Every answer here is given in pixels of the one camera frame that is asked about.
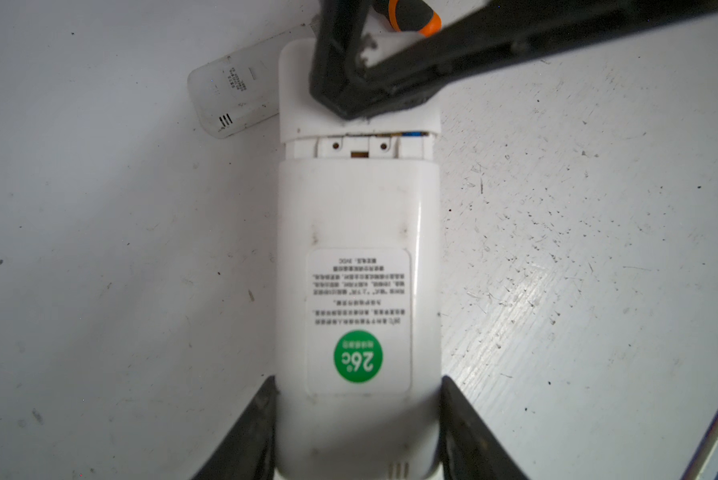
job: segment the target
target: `white plastic casing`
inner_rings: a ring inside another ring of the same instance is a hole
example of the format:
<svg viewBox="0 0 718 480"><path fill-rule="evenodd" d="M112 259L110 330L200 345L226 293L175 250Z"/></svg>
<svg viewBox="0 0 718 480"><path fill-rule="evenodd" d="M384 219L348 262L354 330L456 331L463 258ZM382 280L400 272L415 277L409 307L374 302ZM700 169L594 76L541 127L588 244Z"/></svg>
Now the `white plastic casing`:
<svg viewBox="0 0 718 480"><path fill-rule="evenodd" d="M279 113L279 53L293 40L313 37L301 25L192 71L188 95L201 127L225 138Z"/></svg>
<svg viewBox="0 0 718 480"><path fill-rule="evenodd" d="M409 40L392 34L378 43ZM439 438L439 109L430 101L370 120L338 119L308 92L314 44L289 43L279 62L287 153L279 166L277 467L290 480L424 478L436 466ZM401 323L381 324L367 307L367 324L318 325L325 304L375 298L316 294L315 274L342 268L344 257L356 266L377 257L370 265L386 264L385 272L408 269L405 293L377 297L409 306L392 310L406 311ZM382 340L383 363L365 382L337 370L338 340L352 330Z"/></svg>

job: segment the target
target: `dirty white surface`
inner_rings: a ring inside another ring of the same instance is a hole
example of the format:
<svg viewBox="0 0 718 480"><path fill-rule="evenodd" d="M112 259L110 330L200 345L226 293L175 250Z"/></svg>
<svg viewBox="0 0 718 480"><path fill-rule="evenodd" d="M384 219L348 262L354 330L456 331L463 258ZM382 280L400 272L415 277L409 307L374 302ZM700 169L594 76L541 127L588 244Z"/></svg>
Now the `dirty white surface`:
<svg viewBox="0 0 718 480"><path fill-rule="evenodd" d="M211 138L186 77L316 10L0 2L0 478L183 480L272 373L277 119ZM718 406L718 16L442 96L444 372L532 478L678 478Z"/></svg>

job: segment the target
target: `sticker label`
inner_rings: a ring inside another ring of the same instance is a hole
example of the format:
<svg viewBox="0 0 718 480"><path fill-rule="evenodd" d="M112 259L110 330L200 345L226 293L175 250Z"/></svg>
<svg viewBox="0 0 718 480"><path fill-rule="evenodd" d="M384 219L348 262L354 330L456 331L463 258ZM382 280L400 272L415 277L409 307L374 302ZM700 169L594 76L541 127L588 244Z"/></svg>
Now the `sticker label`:
<svg viewBox="0 0 718 480"><path fill-rule="evenodd" d="M412 371L410 255L322 249L308 257L308 389L402 393Z"/></svg>

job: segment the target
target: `orange screwdriver handle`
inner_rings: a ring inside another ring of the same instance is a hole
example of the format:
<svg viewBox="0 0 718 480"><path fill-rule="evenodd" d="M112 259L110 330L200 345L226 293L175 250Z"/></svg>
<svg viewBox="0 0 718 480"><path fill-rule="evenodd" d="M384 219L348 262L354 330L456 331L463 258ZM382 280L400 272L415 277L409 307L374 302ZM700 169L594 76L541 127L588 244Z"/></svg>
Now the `orange screwdriver handle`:
<svg viewBox="0 0 718 480"><path fill-rule="evenodd" d="M373 0L375 12L397 32L419 32L427 37L442 29L442 20L423 0Z"/></svg>

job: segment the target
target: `green circle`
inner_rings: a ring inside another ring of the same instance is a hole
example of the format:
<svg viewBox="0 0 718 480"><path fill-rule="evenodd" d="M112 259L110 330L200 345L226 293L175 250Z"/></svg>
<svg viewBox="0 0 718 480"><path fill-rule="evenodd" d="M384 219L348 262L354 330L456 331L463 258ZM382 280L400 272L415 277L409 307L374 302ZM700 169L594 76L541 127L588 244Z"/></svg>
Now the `green circle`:
<svg viewBox="0 0 718 480"><path fill-rule="evenodd" d="M364 383L377 375L383 365L383 349L372 333L348 332L335 346L335 368L344 379Z"/></svg>

